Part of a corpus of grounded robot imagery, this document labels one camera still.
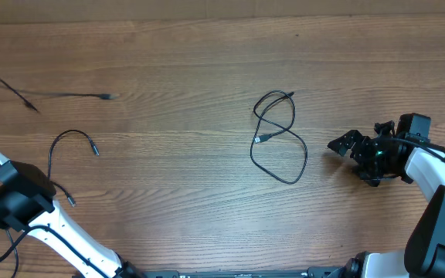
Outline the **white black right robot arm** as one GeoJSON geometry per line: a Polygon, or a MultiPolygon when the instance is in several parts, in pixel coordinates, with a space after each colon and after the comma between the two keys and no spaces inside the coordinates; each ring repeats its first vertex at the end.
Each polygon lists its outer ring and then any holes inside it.
{"type": "Polygon", "coordinates": [[[363,252],[332,277],[445,277],[445,147],[429,139],[431,119],[403,114],[399,121],[374,126],[375,137],[350,130],[328,148],[355,161],[354,173],[368,185],[401,178],[416,183],[428,201],[405,249],[363,252]]]}

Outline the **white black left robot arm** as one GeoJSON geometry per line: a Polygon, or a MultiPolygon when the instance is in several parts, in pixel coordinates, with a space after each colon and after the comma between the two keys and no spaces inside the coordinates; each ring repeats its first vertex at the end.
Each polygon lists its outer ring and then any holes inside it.
{"type": "Polygon", "coordinates": [[[0,229],[21,233],[0,256],[0,262],[31,236],[61,255],[84,277],[144,276],[76,224],[55,195],[55,186],[39,168],[0,153],[0,229]]]}

